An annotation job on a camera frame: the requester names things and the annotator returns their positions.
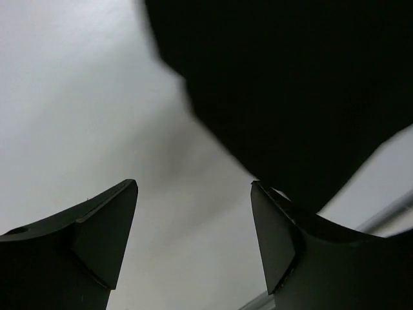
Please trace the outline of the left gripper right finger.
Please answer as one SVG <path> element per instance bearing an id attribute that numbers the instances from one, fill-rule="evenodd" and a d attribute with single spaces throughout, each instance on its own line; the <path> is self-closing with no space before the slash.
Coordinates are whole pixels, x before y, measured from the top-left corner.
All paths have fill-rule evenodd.
<path id="1" fill-rule="evenodd" d="M 277 309 L 411 309 L 412 231 L 358 232 L 259 181 L 252 212 L 267 291 Z"/>

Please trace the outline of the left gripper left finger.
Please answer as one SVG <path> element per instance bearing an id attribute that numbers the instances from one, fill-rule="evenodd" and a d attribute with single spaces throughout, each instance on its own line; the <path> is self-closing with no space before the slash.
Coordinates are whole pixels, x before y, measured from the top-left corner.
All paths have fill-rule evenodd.
<path id="1" fill-rule="evenodd" d="M 136 209 L 127 179 L 1 235 L 1 309 L 106 309 Z"/>

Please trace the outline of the black trousers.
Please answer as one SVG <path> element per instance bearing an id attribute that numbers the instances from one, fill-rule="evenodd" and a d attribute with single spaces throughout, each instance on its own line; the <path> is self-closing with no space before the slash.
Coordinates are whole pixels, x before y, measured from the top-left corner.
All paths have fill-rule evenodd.
<path id="1" fill-rule="evenodd" d="M 145 1 L 190 108 L 253 176 L 320 211 L 412 124 L 411 1 Z"/>

